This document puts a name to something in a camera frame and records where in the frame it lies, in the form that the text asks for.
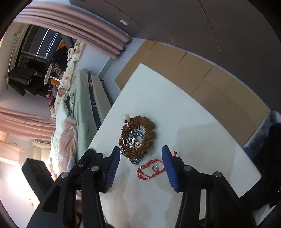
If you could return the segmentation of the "pink plush blanket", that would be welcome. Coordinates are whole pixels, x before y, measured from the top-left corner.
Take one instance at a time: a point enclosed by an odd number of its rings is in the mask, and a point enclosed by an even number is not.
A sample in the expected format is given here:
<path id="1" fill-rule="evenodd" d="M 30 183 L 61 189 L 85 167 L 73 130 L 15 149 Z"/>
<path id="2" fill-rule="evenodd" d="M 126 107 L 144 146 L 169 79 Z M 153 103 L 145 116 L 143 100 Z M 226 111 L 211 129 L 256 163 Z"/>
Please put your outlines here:
<path id="1" fill-rule="evenodd" d="M 67 117 L 64 121 L 59 150 L 59 171 L 69 172 L 75 164 L 77 155 L 77 123 L 72 117 Z"/>

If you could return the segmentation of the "pink curtain right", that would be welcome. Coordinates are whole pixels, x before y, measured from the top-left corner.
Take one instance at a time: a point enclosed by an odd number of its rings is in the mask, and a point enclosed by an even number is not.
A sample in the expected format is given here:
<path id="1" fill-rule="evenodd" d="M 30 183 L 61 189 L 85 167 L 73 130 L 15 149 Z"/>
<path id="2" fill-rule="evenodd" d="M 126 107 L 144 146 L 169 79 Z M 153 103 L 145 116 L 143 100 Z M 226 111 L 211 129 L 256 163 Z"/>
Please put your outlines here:
<path id="1" fill-rule="evenodd" d="M 55 2 L 32 2 L 14 19 L 15 22 L 49 28 L 95 48 L 116 59 L 129 37 L 99 18 L 75 7 Z"/>

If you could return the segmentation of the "pink curtain left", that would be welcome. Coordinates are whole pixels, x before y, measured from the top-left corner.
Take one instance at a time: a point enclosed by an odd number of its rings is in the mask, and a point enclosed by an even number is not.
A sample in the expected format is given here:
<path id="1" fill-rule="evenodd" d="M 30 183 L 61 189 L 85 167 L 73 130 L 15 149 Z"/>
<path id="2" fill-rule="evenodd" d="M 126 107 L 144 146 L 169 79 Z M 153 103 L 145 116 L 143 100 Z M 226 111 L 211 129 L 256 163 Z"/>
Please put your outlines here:
<path id="1" fill-rule="evenodd" d="M 31 115 L 1 107 L 1 131 L 14 136 L 49 141 L 56 130 L 50 117 Z"/>

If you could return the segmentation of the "pink curtain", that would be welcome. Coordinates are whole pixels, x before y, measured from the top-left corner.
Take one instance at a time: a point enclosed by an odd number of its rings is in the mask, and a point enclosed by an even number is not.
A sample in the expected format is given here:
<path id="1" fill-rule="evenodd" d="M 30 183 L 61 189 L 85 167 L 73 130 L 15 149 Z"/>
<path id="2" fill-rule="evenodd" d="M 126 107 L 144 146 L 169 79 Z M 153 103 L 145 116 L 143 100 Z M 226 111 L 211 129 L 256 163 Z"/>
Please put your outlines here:
<path id="1" fill-rule="evenodd" d="M 116 59 L 129 37 L 99 18 L 75 7 L 55 2 L 32 2 L 14 19 L 15 22 L 49 28 L 95 48 Z"/>
<path id="2" fill-rule="evenodd" d="M 56 130 L 50 117 L 31 115 L 1 107 L 1 131 L 14 136 L 49 141 Z"/>

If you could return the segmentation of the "cardboard floor sheet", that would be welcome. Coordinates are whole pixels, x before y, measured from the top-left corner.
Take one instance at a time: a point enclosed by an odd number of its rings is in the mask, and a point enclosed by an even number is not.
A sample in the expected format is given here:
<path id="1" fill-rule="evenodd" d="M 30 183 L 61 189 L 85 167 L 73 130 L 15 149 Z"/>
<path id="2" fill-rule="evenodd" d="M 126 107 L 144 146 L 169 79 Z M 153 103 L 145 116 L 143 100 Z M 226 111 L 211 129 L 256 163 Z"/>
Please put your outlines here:
<path id="1" fill-rule="evenodd" d="M 269 113 L 247 86 L 218 66 L 175 47 L 145 41 L 117 76 L 120 89 L 139 64 L 170 80 L 208 110 L 245 146 Z"/>

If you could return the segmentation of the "green bed sheet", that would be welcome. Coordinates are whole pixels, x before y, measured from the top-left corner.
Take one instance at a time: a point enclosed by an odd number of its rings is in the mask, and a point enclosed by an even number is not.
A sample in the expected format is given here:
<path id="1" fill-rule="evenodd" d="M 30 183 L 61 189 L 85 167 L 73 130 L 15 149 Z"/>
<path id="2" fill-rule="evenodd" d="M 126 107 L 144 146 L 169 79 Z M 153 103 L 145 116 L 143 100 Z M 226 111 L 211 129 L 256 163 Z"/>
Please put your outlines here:
<path id="1" fill-rule="evenodd" d="M 90 100 L 88 69 L 80 70 L 71 80 L 70 86 L 70 116 L 77 123 L 77 160 L 87 151 L 95 134 L 95 124 Z"/>

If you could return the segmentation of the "silver chain jewelry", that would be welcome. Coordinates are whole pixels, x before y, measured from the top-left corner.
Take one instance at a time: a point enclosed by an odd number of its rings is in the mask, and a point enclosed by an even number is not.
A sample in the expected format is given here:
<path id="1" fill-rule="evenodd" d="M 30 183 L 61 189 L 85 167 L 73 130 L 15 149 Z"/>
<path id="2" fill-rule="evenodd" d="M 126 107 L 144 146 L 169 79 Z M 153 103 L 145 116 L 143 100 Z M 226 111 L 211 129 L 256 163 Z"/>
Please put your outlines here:
<path id="1" fill-rule="evenodd" d="M 118 140 L 120 152 L 133 165 L 138 165 L 144 157 L 138 154 L 143 140 L 144 134 L 140 128 L 134 129 L 128 124 L 123 125 Z"/>

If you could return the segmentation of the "white bed frame side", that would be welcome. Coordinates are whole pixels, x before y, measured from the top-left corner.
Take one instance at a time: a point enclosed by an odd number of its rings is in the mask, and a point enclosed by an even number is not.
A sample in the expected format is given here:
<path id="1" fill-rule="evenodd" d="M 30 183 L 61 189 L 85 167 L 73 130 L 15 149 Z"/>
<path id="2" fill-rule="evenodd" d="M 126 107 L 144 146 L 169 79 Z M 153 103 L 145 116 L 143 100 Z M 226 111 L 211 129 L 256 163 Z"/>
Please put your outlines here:
<path id="1" fill-rule="evenodd" d="M 91 80 L 99 118 L 102 123 L 112 106 L 109 102 L 100 78 L 91 75 Z"/>

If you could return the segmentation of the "light green pillow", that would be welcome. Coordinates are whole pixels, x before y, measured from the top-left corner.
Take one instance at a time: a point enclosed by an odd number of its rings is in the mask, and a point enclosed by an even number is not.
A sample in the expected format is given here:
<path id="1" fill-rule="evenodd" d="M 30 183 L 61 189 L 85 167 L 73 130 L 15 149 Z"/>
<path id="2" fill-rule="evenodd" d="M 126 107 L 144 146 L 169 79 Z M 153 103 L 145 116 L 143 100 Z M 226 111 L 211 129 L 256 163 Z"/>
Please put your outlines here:
<path id="1" fill-rule="evenodd" d="M 60 153 L 60 137 L 62 132 L 64 131 L 64 122 L 65 119 L 70 116 L 70 112 L 66 104 L 67 98 L 69 98 L 68 91 L 66 91 L 63 97 L 61 98 L 61 102 L 56 114 L 56 130 L 51 138 L 51 148 L 55 155 L 58 155 Z"/>

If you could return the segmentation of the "black hanging clothes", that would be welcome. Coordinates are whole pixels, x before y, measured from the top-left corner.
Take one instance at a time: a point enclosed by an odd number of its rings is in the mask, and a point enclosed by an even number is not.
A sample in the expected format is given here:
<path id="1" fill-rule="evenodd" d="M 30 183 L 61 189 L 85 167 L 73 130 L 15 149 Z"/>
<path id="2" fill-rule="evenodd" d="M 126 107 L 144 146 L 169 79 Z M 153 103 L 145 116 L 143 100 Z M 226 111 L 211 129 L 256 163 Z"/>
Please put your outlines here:
<path id="1" fill-rule="evenodd" d="M 21 96 L 26 92 L 45 97 L 49 86 L 44 84 L 44 77 L 34 69 L 16 67 L 8 74 L 8 84 Z"/>

